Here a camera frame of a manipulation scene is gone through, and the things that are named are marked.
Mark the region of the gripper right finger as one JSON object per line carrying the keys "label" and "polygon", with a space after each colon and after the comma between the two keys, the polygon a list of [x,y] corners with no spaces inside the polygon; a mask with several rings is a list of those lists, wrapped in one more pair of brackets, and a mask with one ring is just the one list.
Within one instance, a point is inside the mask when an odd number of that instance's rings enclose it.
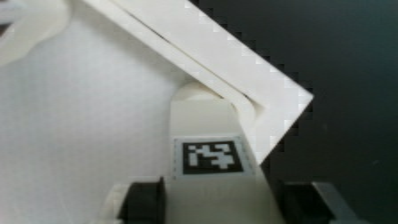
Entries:
{"label": "gripper right finger", "polygon": [[279,206],[286,224],[356,224],[356,212],[327,182],[285,182]]}

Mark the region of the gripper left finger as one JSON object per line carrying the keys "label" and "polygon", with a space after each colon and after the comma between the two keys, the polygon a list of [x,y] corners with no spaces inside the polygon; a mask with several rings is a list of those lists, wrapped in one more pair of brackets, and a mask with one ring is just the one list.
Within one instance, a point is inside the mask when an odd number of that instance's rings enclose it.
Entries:
{"label": "gripper left finger", "polygon": [[164,178],[112,187],[96,224],[166,224],[167,193]]}

